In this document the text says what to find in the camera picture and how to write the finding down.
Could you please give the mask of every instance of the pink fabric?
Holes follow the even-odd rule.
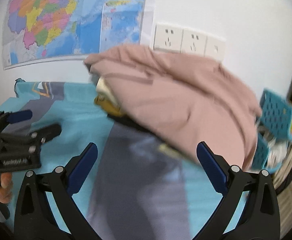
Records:
[[[122,45],[85,59],[140,125],[197,161],[205,141],[230,164],[247,169],[257,144],[254,93],[218,62]]]

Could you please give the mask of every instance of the teal basket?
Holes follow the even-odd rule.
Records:
[[[292,141],[292,104],[270,90],[264,90],[260,102],[260,122],[279,140]]]
[[[256,152],[253,158],[252,169],[254,170],[267,170],[270,174],[275,173],[282,165],[279,163],[274,168],[267,167],[267,159],[269,155],[269,147],[267,141],[263,139],[263,136],[258,133]]]

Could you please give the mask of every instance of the bed sheet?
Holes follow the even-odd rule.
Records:
[[[17,98],[9,98],[0,111],[30,109],[33,117],[9,125],[5,132],[26,134],[55,122],[62,126],[60,136],[42,146],[37,174],[65,165],[89,142],[97,145],[96,164],[73,199],[103,239],[192,239],[221,200],[199,165],[161,152],[163,142],[156,136],[108,119],[94,104],[93,84],[19,79],[15,92]],[[25,172],[13,173],[6,222],[11,229]],[[51,193],[48,200],[58,226],[68,232]],[[242,196],[226,231],[236,226],[244,204]]]

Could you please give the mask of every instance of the human hand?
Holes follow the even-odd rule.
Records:
[[[0,202],[7,204],[12,198],[12,173],[6,172],[1,174],[1,186],[0,186]]]

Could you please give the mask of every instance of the wall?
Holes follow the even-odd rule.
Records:
[[[39,63],[3,71],[0,0],[0,104],[14,96],[14,80],[89,82],[82,62]],[[292,0],[156,0],[155,22],[226,38],[223,64],[258,97],[264,87],[285,96],[292,77]]]

